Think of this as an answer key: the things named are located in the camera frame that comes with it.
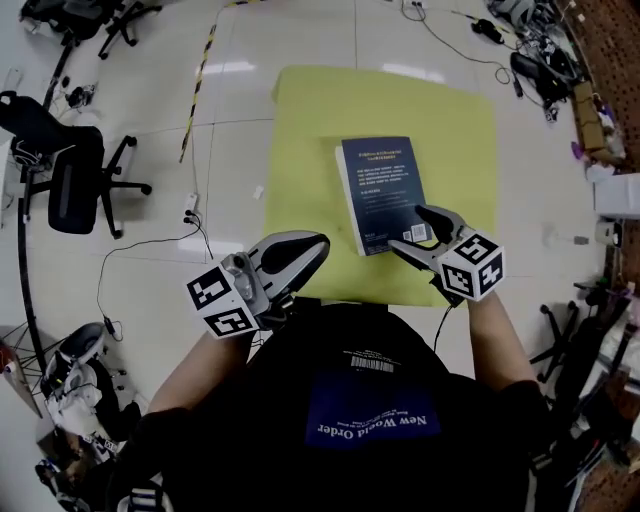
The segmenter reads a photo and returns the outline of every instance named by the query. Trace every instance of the yellow mat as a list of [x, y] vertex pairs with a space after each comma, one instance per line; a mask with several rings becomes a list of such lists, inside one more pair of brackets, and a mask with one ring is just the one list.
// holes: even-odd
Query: yellow mat
[[488, 100], [414, 78], [354, 69], [291, 66], [277, 103], [266, 187], [265, 234], [327, 235], [327, 261], [299, 295], [442, 306], [420, 272], [392, 253], [358, 256], [334, 150], [343, 138], [408, 136], [427, 204], [494, 231], [496, 139]]

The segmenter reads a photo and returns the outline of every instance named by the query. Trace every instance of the robotic arm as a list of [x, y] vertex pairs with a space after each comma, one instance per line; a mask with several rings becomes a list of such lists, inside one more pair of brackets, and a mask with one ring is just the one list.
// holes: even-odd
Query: robotic arm
[[221, 266], [234, 277], [236, 291], [261, 329], [287, 319], [294, 292], [302, 288], [329, 255], [329, 239], [312, 231], [267, 236], [249, 252], [230, 254]]
[[455, 212], [437, 206], [416, 206], [416, 213], [433, 229], [438, 243], [423, 247], [390, 240], [391, 250], [419, 270], [435, 274], [431, 284], [453, 307], [464, 299], [480, 300], [505, 276], [504, 248], [469, 227]]
[[[436, 206], [417, 206], [416, 212], [431, 226], [438, 243], [427, 248], [391, 240], [389, 245], [419, 270], [434, 272], [431, 284], [451, 305], [455, 307], [465, 298], [482, 299], [504, 278], [503, 248], [467, 226], [460, 215]], [[320, 268], [329, 247], [329, 239], [320, 233], [274, 233], [248, 252], [228, 255], [219, 270], [187, 286], [192, 298], [200, 302], [196, 308], [203, 310], [200, 314], [218, 338], [277, 329], [287, 320], [292, 294]], [[213, 274], [218, 275], [217, 280], [203, 279]]]

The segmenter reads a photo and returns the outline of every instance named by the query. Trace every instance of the barcode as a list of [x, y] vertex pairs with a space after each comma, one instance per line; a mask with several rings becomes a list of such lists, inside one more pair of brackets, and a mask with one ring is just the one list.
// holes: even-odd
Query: barcode
[[351, 356], [351, 366], [393, 373], [392, 364], [385, 363], [384, 361], [378, 361], [377, 359], [366, 359], [364, 357]]
[[427, 230], [424, 224], [416, 224], [411, 226], [411, 234], [413, 235], [414, 242], [422, 242], [427, 239]]

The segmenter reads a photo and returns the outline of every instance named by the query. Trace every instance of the black shirt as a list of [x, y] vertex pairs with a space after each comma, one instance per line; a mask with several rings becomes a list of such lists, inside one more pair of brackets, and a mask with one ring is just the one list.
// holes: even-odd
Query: black shirt
[[397, 316], [336, 305], [290, 320], [192, 411], [145, 416], [111, 506], [160, 471], [176, 511], [412, 506], [524, 510], [546, 411], [451, 374]]

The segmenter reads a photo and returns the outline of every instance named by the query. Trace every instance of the blue book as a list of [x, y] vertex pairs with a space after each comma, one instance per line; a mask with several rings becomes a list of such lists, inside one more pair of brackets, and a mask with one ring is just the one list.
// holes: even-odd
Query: blue book
[[388, 240], [431, 240], [429, 225], [415, 212], [425, 200], [409, 137], [343, 140], [336, 160], [358, 254], [388, 251]]

